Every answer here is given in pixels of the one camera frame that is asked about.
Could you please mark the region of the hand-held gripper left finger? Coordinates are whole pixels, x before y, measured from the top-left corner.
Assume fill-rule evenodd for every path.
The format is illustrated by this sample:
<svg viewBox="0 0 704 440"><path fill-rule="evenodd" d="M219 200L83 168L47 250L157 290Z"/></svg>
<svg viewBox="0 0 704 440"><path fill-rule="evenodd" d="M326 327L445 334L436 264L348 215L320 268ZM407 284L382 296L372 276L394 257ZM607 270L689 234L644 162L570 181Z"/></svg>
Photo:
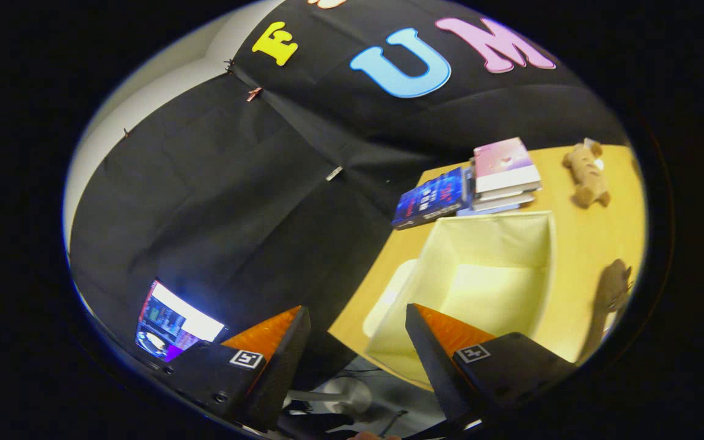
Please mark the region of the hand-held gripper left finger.
<svg viewBox="0 0 704 440"><path fill-rule="evenodd" d="M221 343L196 343L163 368L163 383L190 404L230 424L276 429L311 332L296 306Z"/></svg>

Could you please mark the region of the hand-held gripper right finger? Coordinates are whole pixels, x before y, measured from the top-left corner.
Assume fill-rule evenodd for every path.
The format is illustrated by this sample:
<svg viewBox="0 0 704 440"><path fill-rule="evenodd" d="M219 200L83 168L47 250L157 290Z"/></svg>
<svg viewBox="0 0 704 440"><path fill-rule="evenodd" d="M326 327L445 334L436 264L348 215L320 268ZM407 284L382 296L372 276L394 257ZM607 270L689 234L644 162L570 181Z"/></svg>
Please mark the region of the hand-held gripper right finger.
<svg viewBox="0 0 704 440"><path fill-rule="evenodd" d="M521 332L494 336L410 303L405 328L447 422L500 419L569 378L578 367Z"/></svg>

